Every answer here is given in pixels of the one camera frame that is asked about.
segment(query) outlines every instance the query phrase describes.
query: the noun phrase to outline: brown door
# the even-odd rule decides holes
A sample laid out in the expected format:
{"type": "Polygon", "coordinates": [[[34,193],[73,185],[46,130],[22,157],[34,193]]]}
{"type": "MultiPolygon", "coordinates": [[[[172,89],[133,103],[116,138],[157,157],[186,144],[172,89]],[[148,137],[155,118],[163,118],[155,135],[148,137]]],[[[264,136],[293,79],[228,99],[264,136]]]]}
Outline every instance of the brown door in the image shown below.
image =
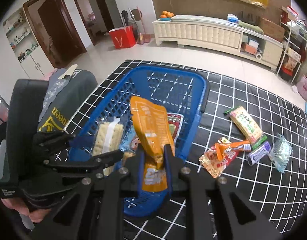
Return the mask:
{"type": "Polygon", "coordinates": [[[68,30],[56,0],[46,0],[38,9],[38,13],[63,62],[69,63],[81,51],[68,30]]]}

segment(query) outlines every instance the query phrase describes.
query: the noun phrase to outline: pink gift bag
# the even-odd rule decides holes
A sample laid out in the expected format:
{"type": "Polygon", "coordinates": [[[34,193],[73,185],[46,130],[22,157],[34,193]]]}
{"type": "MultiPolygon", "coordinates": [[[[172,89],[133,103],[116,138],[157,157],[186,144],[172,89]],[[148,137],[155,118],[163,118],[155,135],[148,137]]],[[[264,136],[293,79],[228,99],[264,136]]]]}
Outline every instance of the pink gift bag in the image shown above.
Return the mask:
{"type": "Polygon", "coordinates": [[[303,75],[297,83],[298,93],[307,101],[307,77],[303,75]]]}

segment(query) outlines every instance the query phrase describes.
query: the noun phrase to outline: black and white grid mat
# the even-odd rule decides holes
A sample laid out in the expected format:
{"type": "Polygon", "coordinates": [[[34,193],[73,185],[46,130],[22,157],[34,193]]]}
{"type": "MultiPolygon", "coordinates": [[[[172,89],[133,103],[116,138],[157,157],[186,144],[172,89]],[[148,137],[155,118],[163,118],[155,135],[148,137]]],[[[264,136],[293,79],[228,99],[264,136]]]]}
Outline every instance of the black and white grid mat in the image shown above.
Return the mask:
{"type": "MultiPolygon", "coordinates": [[[[101,100],[126,73],[138,65],[167,65],[197,70],[162,62],[126,60],[81,105],[66,131],[79,133],[101,100]]],[[[223,115],[229,108],[243,106],[265,132],[271,146],[279,133],[292,144],[293,153],[284,174],[276,170],[267,156],[250,167],[245,154],[239,154],[224,170],[223,176],[248,197],[281,233],[288,232],[307,208],[307,115],[297,106],[259,87],[225,75],[199,71],[208,73],[210,93],[207,112],[202,114],[186,165],[201,176],[210,176],[199,165],[199,157],[222,136],[232,142],[245,139],[223,115]]],[[[56,159],[66,160],[66,153],[60,153],[56,159]]],[[[128,240],[185,239],[185,213],[184,199],[170,199],[152,220],[125,220],[124,237],[128,240]]]]}

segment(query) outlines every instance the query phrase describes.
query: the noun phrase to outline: broom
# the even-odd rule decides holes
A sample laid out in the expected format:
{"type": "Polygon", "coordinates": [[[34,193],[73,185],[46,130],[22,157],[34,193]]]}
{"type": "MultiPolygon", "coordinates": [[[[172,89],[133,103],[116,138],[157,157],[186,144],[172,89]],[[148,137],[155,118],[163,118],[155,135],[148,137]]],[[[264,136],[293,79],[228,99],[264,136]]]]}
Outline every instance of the broom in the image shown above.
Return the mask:
{"type": "Polygon", "coordinates": [[[151,41],[151,36],[150,36],[150,34],[146,34],[146,29],[144,28],[144,24],[143,24],[143,21],[142,21],[142,15],[141,15],[141,12],[140,12],[138,6],[137,6],[137,10],[138,10],[139,15],[140,15],[141,24],[142,24],[142,28],[143,28],[143,32],[144,32],[144,34],[142,34],[142,38],[143,38],[144,43],[148,43],[148,42],[151,41]]]}

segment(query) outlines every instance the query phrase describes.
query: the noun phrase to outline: fruit bowl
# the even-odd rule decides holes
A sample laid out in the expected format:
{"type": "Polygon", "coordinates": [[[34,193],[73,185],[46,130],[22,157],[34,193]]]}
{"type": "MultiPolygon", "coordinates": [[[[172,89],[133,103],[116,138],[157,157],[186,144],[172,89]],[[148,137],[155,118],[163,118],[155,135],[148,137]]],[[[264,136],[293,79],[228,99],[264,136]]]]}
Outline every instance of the fruit bowl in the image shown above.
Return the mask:
{"type": "Polygon", "coordinates": [[[160,18],[161,21],[171,21],[171,18],[160,18]]]}

